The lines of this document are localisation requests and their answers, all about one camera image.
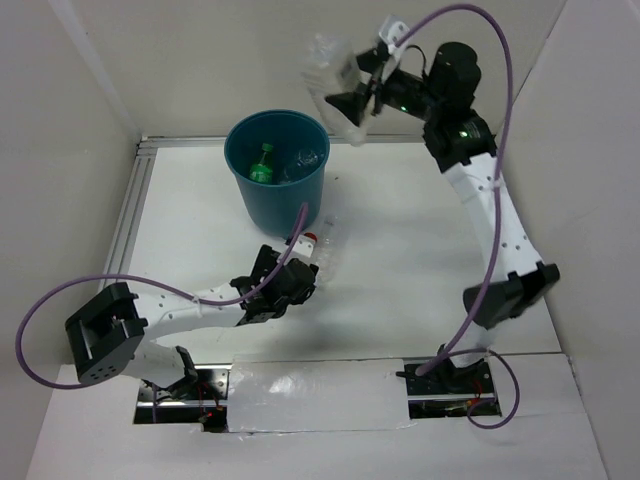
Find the trash bin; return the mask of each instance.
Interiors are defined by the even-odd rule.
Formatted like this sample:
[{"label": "trash bin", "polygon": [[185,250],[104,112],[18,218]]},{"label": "trash bin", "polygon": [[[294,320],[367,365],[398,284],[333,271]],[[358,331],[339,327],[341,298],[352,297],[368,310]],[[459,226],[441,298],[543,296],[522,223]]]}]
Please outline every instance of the trash bin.
[{"label": "trash bin", "polygon": [[[259,160],[265,143],[273,146],[274,183],[269,185],[249,179],[249,170]],[[317,165],[305,171],[300,179],[278,184],[285,168],[299,160],[300,152],[309,151],[317,154]],[[233,127],[225,141],[224,155],[249,216],[265,233],[287,237],[304,202],[309,205],[304,227],[316,219],[329,158],[329,137],[313,118],[291,110],[268,110],[251,115]]]}]

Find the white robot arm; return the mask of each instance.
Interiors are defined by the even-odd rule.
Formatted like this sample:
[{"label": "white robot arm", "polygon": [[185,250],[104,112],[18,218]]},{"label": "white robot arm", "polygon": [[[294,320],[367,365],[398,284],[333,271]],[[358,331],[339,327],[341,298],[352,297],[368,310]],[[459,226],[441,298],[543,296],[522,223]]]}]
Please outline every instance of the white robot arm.
[{"label": "white robot arm", "polygon": [[[441,173],[453,186],[469,212],[476,236],[488,265],[495,232],[494,189],[499,189],[502,208],[501,246],[491,284],[478,313],[473,318],[458,349],[488,347],[503,320],[520,316],[537,302],[560,278],[555,264],[546,265],[531,244],[513,206],[506,185],[495,175],[497,148],[487,123],[471,108],[475,89],[481,78],[475,51],[462,43],[449,42],[438,48],[429,74],[412,75],[400,70],[400,60],[408,48],[396,46],[408,32],[408,26],[391,16],[378,32],[375,47],[355,58],[335,55],[336,65],[331,72],[350,72],[342,62],[357,63],[360,71],[369,74],[367,83],[358,78],[349,82],[327,81],[327,85],[349,85],[347,91],[329,92],[325,101],[348,122],[325,121],[334,126],[348,124],[366,128],[371,118],[379,115],[384,106],[423,120],[424,141],[436,160]],[[318,90],[317,82],[308,83]],[[480,286],[464,291],[463,301],[470,311]],[[456,368],[474,364],[480,355],[461,355],[451,359]]]},{"label": "white robot arm", "polygon": [[134,294],[126,283],[107,286],[73,314],[65,328],[78,381],[92,385],[120,374],[140,378],[180,398],[198,381],[189,352],[153,340],[206,327],[263,323],[304,303],[313,293],[317,267],[310,264],[314,241],[300,236],[275,277],[241,303],[225,302],[251,291],[276,266],[279,253],[263,245],[251,275],[196,292],[195,300],[175,294]]}]

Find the purple cable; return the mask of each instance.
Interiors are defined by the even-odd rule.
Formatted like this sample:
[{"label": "purple cable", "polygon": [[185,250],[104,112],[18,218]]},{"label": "purple cable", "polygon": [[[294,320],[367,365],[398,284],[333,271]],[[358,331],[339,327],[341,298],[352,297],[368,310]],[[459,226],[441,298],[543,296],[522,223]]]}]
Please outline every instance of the purple cable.
[{"label": "purple cable", "polygon": [[483,430],[495,430],[497,428],[500,427],[504,427],[507,423],[509,423],[511,420],[513,420],[513,417],[516,416],[516,412],[518,411],[518,406],[520,405],[520,382],[518,382],[518,379],[516,378],[516,374],[513,371],[513,368],[511,368],[511,366],[507,363],[507,361],[504,359],[504,357],[502,357],[502,355],[500,355],[497,352],[494,352],[493,350],[490,349],[484,349],[484,348],[470,348],[468,350],[460,350],[458,352],[454,352],[454,353],[449,353],[447,355],[448,358],[450,357],[457,357],[458,355],[466,355],[467,353],[488,353],[494,357],[496,357],[500,363],[502,363],[504,365],[504,368],[507,369],[507,372],[509,373],[509,376],[511,377],[511,380],[513,380],[513,388],[515,390],[515,395],[514,395],[514,399],[513,399],[513,407],[511,408],[511,411],[509,412],[509,414],[504,417],[502,420],[500,420],[498,423],[494,423],[493,425],[483,425],[482,423],[478,423],[476,422],[473,417],[471,416],[473,414],[473,411],[478,408],[480,405],[486,405],[487,403],[491,403],[493,402],[492,399],[484,399],[484,400],[480,400],[478,403],[475,403],[473,405],[471,405],[471,407],[469,407],[469,410],[467,410],[467,418],[469,419],[469,421],[476,427],[481,428]]},{"label": "purple cable", "polygon": [[[213,307],[225,307],[228,305],[235,305],[236,303],[244,302],[248,298],[251,298],[256,293],[258,293],[260,290],[262,290],[273,279],[273,277],[275,277],[278,274],[280,269],[283,267],[283,265],[289,258],[289,255],[291,254],[293,247],[298,241],[298,237],[302,233],[302,228],[304,227],[304,223],[307,219],[308,212],[309,212],[308,205],[306,203],[303,203],[300,206],[298,217],[296,218],[296,222],[293,226],[291,237],[289,239],[289,242],[290,242],[289,247],[282,254],[280,261],[275,266],[275,268],[271,271],[271,273],[269,273],[269,275],[267,275],[264,278],[264,280],[262,280],[262,282],[260,282],[260,284],[256,286],[256,288],[254,288],[250,292],[245,293],[241,297],[235,298],[233,300],[214,301],[214,300],[199,299],[198,300],[199,303],[202,305],[210,305]],[[20,322],[20,325],[18,326],[18,331],[16,333],[15,350],[16,350],[16,358],[18,359],[18,363],[20,364],[20,367],[22,368],[24,373],[26,373],[29,377],[31,377],[31,379],[35,380],[40,385],[44,385],[45,387],[49,387],[49,388],[55,388],[58,390],[77,390],[79,388],[85,388],[89,386],[89,385],[83,385],[81,383],[73,384],[73,385],[64,385],[60,383],[50,382],[49,380],[42,378],[40,375],[38,375],[36,372],[34,372],[31,369],[31,367],[27,364],[27,361],[25,360],[24,352],[22,350],[22,337],[24,336],[24,331],[27,328],[27,325],[29,324],[29,321],[31,320],[33,315],[47,300],[49,300],[54,295],[60,293],[61,291],[66,290],[69,287],[73,287],[74,285],[78,285],[80,283],[93,282],[95,280],[129,280],[132,282],[145,283],[147,285],[151,285],[153,287],[157,287],[162,290],[171,292],[175,295],[178,295],[180,297],[186,298],[187,300],[195,299],[195,297],[192,294],[179,290],[165,283],[158,282],[156,280],[151,280],[150,278],[138,277],[136,275],[127,275],[127,274],[120,274],[120,273],[87,275],[84,277],[78,277],[73,280],[69,280],[68,282],[58,285],[57,287],[53,288],[49,292],[45,293],[36,303],[33,304],[33,306],[29,309],[29,311],[26,313],[26,315]]]},{"label": "purple cable", "polygon": [[[502,131],[502,138],[500,139],[500,146],[498,148],[498,156],[496,159],[496,168],[494,173],[494,181],[498,181],[500,179],[500,174],[502,172],[502,162],[504,159],[505,147],[507,144],[507,136],[509,135],[509,126],[511,124],[511,112],[513,109],[512,99],[513,99],[513,63],[511,61],[511,51],[509,50],[509,44],[507,43],[507,38],[498,25],[498,22],[487,12],[486,10],[476,7],[475,5],[470,5],[466,3],[459,3],[455,5],[449,5],[448,7],[441,8],[436,10],[435,12],[424,17],[420,22],[414,25],[407,34],[399,39],[396,42],[396,46],[399,47],[404,44],[407,40],[413,37],[418,30],[422,29],[425,25],[427,25],[432,20],[438,18],[445,13],[453,12],[456,10],[466,10],[469,12],[477,13],[485,20],[487,20],[495,32],[498,34],[498,38],[500,39],[500,43],[502,44],[502,49],[504,50],[504,58],[507,65],[507,108],[504,116],[504,128]],[[494,202],[495,202],[495,220],[496,220],[496,229],[493,236],[493,245],[491,247],[491,257],[489,258],[489,265],[487,266],[487,272],[485,273],[484,279],[482,280],[482,285],[480,286],[480,291],[478,292],[478,296],[476,297],[469,313],[467,314],[467,318],[464,320],[456,334],[449,341],[449,343],[444,347],[444,349],[436,355],[434,358],[426,362],[424,365],[421,365],[416,370],[416,375],[424,375],[427,372],[431,371],[436,365],[440,364],[443,360],[449,358],[451,356],[451,351],[456,346],[456,344],[460,341],[464,333],[473,322],[478,310],[480,309],[480,305],[484,300],[485,295],[487,294],[487,290],[489,288],[489,283],[491,282],[491,276],[493,275],[493,271],[496,267],[496,263],[498,261],[498,251],[500,249],[500,233],[502,228],[502,206],[500,205],[500,189],[495,188],[493,190]]]}]

